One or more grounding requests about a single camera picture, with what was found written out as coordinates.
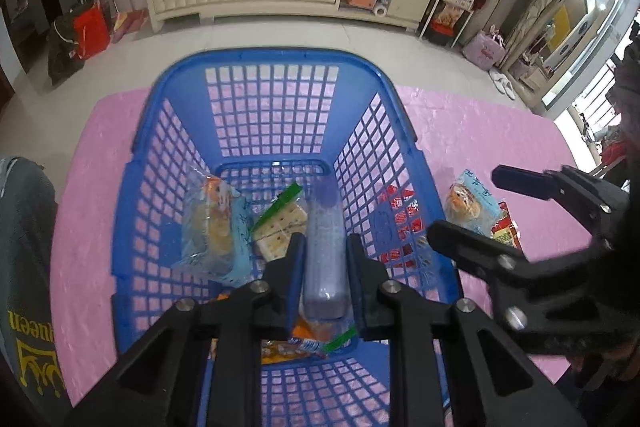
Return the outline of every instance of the cracker package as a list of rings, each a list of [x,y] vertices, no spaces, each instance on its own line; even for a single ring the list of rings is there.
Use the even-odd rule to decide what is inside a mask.
[[[294,182],[256,221],[252,237],[268,263],[287,254],[295,232],[306,232],[306,201],[302,187]]]

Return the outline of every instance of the white tile floor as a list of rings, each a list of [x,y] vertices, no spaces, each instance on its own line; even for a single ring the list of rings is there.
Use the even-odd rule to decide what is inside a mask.
[[[172,62],[195,52],[248,46],[350,51],[375,63],[400,86],[528,110],[520,99],[512,102],[500,94],[488,74],[461,55],[397,29],[305,18],[227,19],[137,40],[127,36],[55,89],[42,57],[18,80],[16,95],[0,116],[0,155],[23,155],[43,165],[59,198],[82,128],[98,100],[149,86]]]

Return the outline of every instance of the snack bag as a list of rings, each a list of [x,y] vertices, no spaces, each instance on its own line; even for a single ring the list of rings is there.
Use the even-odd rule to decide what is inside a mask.
[[[500,206],[478,177],[464,171],[449,188],[444,204],[447,220],[467,230],[491,237]]]
[[[394,212],[397,212],[402,208],[402,202],[404,201],[407,209],[408,220],[404,212],[394,214],[394,220],[398,226],[398,238],[400,241],[405,241],[409,237],[410,232],[415,234],[422,232],[422,235],[416,239],[418,247],[422,247],[426,244],[426,237],[424,237],[424,224],[422,222],[422,218],[418,215],[420,213],[420,208],[418,207],[418,202],[414,199],[414,194],[414,191],[410,188],[398,190],[395,185],[387,185],[385,190],[378,196],[378,203],[388,201],[389,204],[391,204],[391,209]],[[402,258],[412,253],[414,253],[412,246],[410,244],[405,244],[402,246],[402,252],[399,248],[392,248],[391,250],[380,254],[380,261],[385,265],[401,268]],[[398,261],[398,263],[389,264],[393,261]],[[417,266],[413,259],[404,261],[404,264],[407,268],[414,268]]]
[[[356,335],[356,328],[352,325],[344,333],[328,342],[315,340],[310,324],[299,317],[292,336],[287,342],[262,342],[262,363],[286,362],[312,356],[324,358],[335,349],[347,346]]]
[[[267,263],[287,254],[291,235],[306,233],[306,201],[302,187],[292,183],[252,228],[255,244]]]
[[[246,198],[216,176],[188,172],[182,258],[172,268],[238,287],[251,276],[251,214]]]
[[[498,205],[500,206],[501,213],[498,222],[491,229],[493,238],[496,241],[500,241],[500,243],[522,250],[522,246],[520,245],[520,232],[514,220],[511,219],[506,201],[501,201]]]

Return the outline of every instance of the red bag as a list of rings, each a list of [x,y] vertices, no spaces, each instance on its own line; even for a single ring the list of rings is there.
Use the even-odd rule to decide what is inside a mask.
[[[74,19],[74,29],[78,35],[78,57],[81,60],[87,60],[107,49],[109,31],[98,1]]]

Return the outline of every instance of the shoe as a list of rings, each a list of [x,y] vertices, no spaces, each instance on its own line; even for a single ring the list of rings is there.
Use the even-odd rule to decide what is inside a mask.
[[[516,99],[516,93],[513,90],[513,84],[511,84],[511,81],[506,76],[502,80],[502,91],[501,92],[505,93],[511,100],[515,100]]]
[[[500,71],[496,68],[491,68],[489,70],[489,76],[491,77],[492,82],[494,83],[495,89],[498,90],[501,94],[504,94],[504,81],[507,80],[507,77],[504,76]]]

